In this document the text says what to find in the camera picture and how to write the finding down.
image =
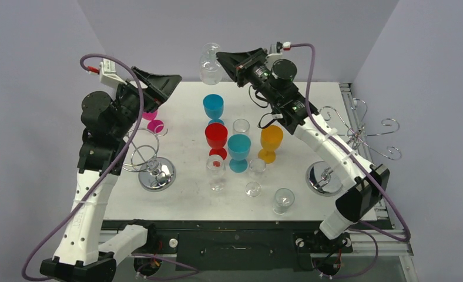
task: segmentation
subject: white table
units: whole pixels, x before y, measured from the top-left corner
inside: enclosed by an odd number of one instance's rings
[[[306,83],[297,83],[304,94]],[[211,93],[224,99],[224,114],[221,120],[232,132],[234,120],[249,121],[252,147],[248,160],[257,157],[261,149],[257,122],[270,112],[256,106],[247,93],[248,86],[238,88],[235,83],[221,82],[214,86],[201,82],[182,82],[170,99],[159,109],[157,119],[164,121],[169,132],[160,138],[158,156],[166,157],[176,166],[176,181],[161,192],[149,192],[142,188],[137,173],[123,171],[114,187],[105,213],[106,220],[324,220],[334,209],[335,197],[323,197],[312,192],[305,181],[306,170],[321,159],[302,141],[284,130],[284,139],[276,151],[277,159],[267,166],[262,194],[257,198],[245,194],[245,185],[251,181],[247,173],[227,170],[227,186],[214,192],[208,185],[206,160],[209,145],[204,130],[209,118],[205,115],[202,100]],[[337,83],[312,83],[310,101],[317,107],[332,106],[339,109],[348,120],[340,88]],[[346,132],[345,126],[336,118],[329,124]],[[135,143],[155,145],[148,132],[139,131]],[[279,188],[289,188],[296,200],[289,211],[276,215],[272,211],[273,196]],[[363,220],[376,220],[371,209]]]

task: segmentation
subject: yellow goblet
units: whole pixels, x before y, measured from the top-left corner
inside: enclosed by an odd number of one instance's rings
[[[276,125],[270,125],[261,131],[261,146],[257,157],[266,163],[273,163],[276,159],[275,150],[280,147],[283,139],[283,130]]]

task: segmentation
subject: cable connector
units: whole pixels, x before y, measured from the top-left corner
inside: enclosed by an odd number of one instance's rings
[[[100,62],[100,83],[116,89],[120,83],[126,82],[117,75],[116,64],[110,60],[103,59]]]
[[[283,42],[283,44],[281,45],[281,48],[284,49],[285,51],[289,51],[290,45],[291,43],[289,41],[286,41],[286,42]]]

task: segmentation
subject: clear glass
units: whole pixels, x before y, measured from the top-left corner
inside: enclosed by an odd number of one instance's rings
[[[255,181],[249,182],[246,185],[246,194],[249,197],[252,197],[252,198],[255,198],[255,197],[261,195],[261,184],[255,182]]]
[[[276,214],[284,214],[292,206],[296,197],[294,193],[287,188],[278,189],[273,200],[273,211]]]
[[[245,119],[237,119],[233,122],[233,134],[249,135],[250,124]]]
[[[218,84],[223,78],[223,67],[216,58],[216,53],[220,50],[220,46],[216,43],[207,43],[202,48],[200,80],[207,85]]]
[[[254,181],[260,182],[266,171],[266,162],[261,159],[253,159],[249,162],[249,176]]]
[[[212,190],[223,190],[226,184],[226,179],[224,178],[225,171],[226,169],[223,158],[219,155],[209,156],[206,163],[206,172],[209,177],[209,185]]]

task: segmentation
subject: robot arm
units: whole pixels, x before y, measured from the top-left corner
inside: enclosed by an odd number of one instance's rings
[[[268,125],[275,120],[278,121],[290,134],[302,140],[325,160],[341,179],[347,192],[336,200],[336,209],[320,224],[324,239],[333,240],[350,225],[358,222],[382,198],[378,189],[349,157],[354,156],[384,189],[387,187],[389,170],[383,165],[374,166],[347,146],[336,135],[337,130],[329,127],[316,107],[309,103],[314,120],[326,130],[327,134],[319,131],[311,123],[305,98],[293,83],[297,67],[291,61],[278,56],[281,49],[287,48],[290,48],[289,43],[277,43],[272,45],[272,53],[269,55],[262,48],[243,53],[218,52],[216,55],[217,60],[238,87],[251,83],[252,88],[256,90],[256,97],[260,98],[258,93],[264,96],[260,99],[268,102],[274,116]],[[330,140],[330,136],[345,145],[349,154]]]
[[[100,82],[116,88],[116,99],[101,91],[88,94],[82,102],[83,145],[79,151],[78,183],[72,209],[82,206],[68,222],[62,241],[52,258],[44,260],[40,273],[58,281],[112,281],[116,266],[134,250],[148,246],[151,225],[135,221],[114,238],[98,246],[103,216],[110,193],[122,171],[126,157],[120,158],[93,194],[82,202],[90,187],[100,178],[126,144],[123,138],[137,119],[140,102],[138,89],[115,74],[113,62],[104,60]],[[173,93],[182,80],[179,75],[154,75],[136,67],[132,71],[140,80],[145,112],[153,112]]]

